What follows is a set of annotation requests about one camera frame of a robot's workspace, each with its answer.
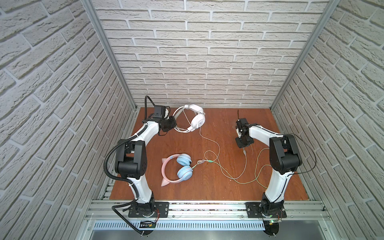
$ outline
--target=white brick wall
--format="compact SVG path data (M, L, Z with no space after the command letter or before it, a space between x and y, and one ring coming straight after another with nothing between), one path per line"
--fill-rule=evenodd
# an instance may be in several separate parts
M80 1L0 13L0 239L74 239L132 109Z
M370 2L340 1L273 111L316 151L303 177L343 239L384 237L384 5Z
M269 91L267 86L282 84L327 2L93 3L139 106L148 94L172 106L199 102L213 107L265 108L278 90ZM202 93L201 89L215 89L216 84L220 92ZM230 92L254 88L260 90L257 101L245 91ZM202 94L196 96L196 90Z

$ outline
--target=brown wooden surface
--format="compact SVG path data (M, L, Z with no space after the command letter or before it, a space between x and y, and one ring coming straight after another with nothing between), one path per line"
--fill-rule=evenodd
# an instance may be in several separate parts
M235 122L237 120L237 109L233 108L206 108L206 122L202 126L201 134L215 140L220 144L219 159L224 168L233 176L237 177L244 169L245 157L243 150L238 148L235 142L237 137ZM148 115L153 108L148 108ZM194 117L190 110L185 111L189 120ZM272 131L278 132L278 127L269 109L239 109L240 118L246 118L249 123L257 123ZM140 109L133 133L142 126L144 108ZM186 128L188 123L181 114L177 123L179 127ZM260 150L267 147L265 144L255 140L246 147L247 168L244 174L237 179L239 182L248 182L255 178L255 166L257 155ZM157 200L261 200L265 188L256 181L249 184L238 184L226 178L220 171L220 167L214 163L203 163L194 168L193 175L189 180L177 184L168 184L161 187L161 159L172 154L187 153L192 158L192 166L199 159L204 158L204 152L212 150L218 152L215 143L203 139L199 130L190 133L180 133L174 129L166 136L154 136L147 147L148 168L146 177L150 189ZM208 159L214 160L212 153L207 153ZM269 150L264 150L259 158L256 173L264 164L269 164ZM177 179L177 171L181 165L176 160L171 160L166 167L166 175L171 180ZM271 176L271 167L264 167L260 177L260 183L268 186ZM110 199L132 199L133 193L126 182L116 181ZM308 200L303 184L298 175L293 175L285 192L285 200Z

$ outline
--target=cat ear headphones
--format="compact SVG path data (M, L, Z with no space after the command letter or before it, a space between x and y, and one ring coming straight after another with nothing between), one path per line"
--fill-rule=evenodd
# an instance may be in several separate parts
M176 161L178 163L180 163L183 167L180 168L180 170L177 172L177 176L179 177L179 179L169 180L166 176L166 173L165 173L166 165L171 159L173 159L175 157L177 157ZM163 165L161 166L161 174L163 175L163 180L161 181L161 186L168 185L169 183L182 182L184 180L190 179L190 177L192 176L193 169L190 166L190 164L192 163L192 160L188 154L185 154L185 153L173 154L173 155L169 156L168 158L163 158L162 161L163 161Z
M184 105L184 106L181 106L178 109L176 109L176 111L173 113L175 120L180 115L180 113L184 111L184 109L190 109L190 110L194 111L195 114L197 114L197 115L192 119L191 122L189 122L189 120L187 118L188 122L191 125L190 127L188 127L187 129L184 129L184 128L179 128L178 126L175 126L176 131L178 131L178 132L192 132L195 129L198 129L199 127L201 127L205 123L205 113L204 113L203 108L199 107L195 104Z

